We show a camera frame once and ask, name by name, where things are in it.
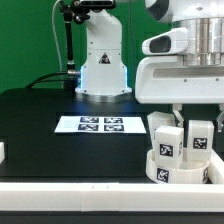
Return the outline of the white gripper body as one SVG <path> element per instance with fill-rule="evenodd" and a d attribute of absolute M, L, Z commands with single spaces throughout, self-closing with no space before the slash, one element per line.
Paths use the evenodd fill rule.
<path fill-rule="evenodd" d="M 137 68 L 135 96 L 142 104 L 222 104 L 224 66 L 186 67 L 181 56 L 146 57 Z"/>

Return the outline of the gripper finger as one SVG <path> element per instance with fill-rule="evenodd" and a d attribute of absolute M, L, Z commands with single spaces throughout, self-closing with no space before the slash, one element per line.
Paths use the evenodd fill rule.
<path fill-rule="evenodd" d="M 224 103 L 219 104 L 219 114 L 216 118 L 216 123 L 217 123 L 217 131 L 222 132 L 224 129 Z"/>
<path fill-rule="evenodd" d="M 172 105 L 172 111 L 173 111 L 173 114 L 175 115 L 176 117 L 176 120 L 177 120 L 177 125 L 179 127 L 183 127 L 183 124 L 184 124 L 184 118 L 181 114 L 181 111 L 182 111 L 182 105 L 181 104 L 173 104 Z"/>

